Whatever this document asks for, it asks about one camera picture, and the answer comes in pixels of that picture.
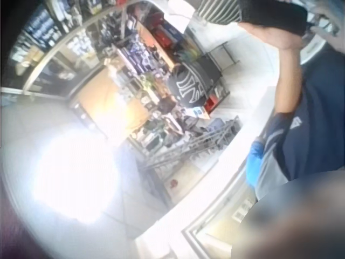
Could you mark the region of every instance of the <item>latex glove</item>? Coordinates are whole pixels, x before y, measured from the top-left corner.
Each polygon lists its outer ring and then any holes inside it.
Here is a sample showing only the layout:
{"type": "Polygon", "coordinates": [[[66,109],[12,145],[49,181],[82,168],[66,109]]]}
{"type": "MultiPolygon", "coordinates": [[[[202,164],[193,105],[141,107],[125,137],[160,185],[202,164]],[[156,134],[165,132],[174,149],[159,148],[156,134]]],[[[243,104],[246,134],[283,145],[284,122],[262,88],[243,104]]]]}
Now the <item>latex glove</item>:
{"type": "Polygon", "coordinates": [[[345,54],[344,15],[342,14],[343,11],[339,10],[339,13],[336,13],[332,11],[328,5],[324,4],[314,7],[313,9],[311,9],[311,12],[314,14],[326,16],[333,24],[333,26],[335,25],[339,28],[339,31],[336,35],[333,35],[332,33],[327,32],[323,28],[317,26],[311,27],[310,30],[325,39],[336,51],[345,54]]]}
{"type": "Polygon", "coordinates": [[[246,179],[247,182],[255,187],[261,170],[261,164],[264,154],[264,140],[258,137],[252,144],[246,160],[246,179]]]}

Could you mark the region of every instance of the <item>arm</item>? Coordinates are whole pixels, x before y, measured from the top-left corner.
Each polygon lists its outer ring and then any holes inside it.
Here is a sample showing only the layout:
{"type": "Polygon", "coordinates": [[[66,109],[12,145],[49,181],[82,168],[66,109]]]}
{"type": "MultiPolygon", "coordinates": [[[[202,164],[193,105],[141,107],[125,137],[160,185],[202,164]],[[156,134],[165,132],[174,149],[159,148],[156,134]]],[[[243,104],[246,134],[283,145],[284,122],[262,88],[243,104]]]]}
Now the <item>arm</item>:
{"type": "Polygon", "coordinates": [[[302,37],[276,28],[240,23],[250,34],[279,50],[280,75],[275,92],[275,113],[294,112],[301,93],[300,49],[302,37]]]}
{"type": "Polygon", "coordinates": [[[275,113],[295,111],[301,94],[300,50],[279,50],[280,75],[275,91],[275,113]]]}

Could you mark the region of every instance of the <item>person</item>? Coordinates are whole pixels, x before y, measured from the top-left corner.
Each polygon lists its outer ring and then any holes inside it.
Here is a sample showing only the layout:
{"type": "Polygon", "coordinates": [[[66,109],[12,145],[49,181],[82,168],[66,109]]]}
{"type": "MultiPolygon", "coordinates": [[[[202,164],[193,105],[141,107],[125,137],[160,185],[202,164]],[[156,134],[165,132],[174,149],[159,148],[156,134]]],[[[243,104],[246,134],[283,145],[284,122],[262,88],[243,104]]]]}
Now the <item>person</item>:
{"type": "Polygon", "coordinates": [[[300,65],[302,38],[284,30],[248,23],[239,26],[279,50],[280,75],[274,113],[266,137],[257,139],[247,157],[246,176],[258,200],[277,186],[304,175],[333,171],[344,162],[345,45],[344,14],[318,5],[337,34],[311,27],[329,45],[318,56],[300,65]]]}
{"type": "Polygon", "coordinates": [[[257,203],[233,242],[232,259],[345,258],[345,174],[289,182],[257,203]]]}

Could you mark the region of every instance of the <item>bright light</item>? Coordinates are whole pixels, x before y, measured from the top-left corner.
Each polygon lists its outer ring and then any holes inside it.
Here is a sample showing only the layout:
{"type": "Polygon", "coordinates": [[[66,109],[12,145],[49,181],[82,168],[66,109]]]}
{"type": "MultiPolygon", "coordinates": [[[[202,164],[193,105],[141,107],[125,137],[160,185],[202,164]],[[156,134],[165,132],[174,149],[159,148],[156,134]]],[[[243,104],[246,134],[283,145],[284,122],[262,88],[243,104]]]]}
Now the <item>bright light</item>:
{"type": "Polygon", "coordinates": [[[86,132],[56,139],[37,169],[35,198],[83,223],[92,223],[101,215],[118,179],[111,148],[86,132]]]}

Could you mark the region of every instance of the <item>glass display case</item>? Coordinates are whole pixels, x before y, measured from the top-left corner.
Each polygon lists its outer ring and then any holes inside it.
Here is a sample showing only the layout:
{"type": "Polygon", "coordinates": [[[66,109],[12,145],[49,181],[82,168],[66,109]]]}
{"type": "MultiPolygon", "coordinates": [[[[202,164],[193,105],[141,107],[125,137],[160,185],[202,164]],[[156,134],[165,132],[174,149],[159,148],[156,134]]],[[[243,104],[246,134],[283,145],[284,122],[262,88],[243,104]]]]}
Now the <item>glass display case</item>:
{"type": "Polygon", "coordinates": [[[2,92],[68,99],[114,56],[121,8],[111,1],[76,2],[37,8],[12,49],[11,83],[2,92]]]}

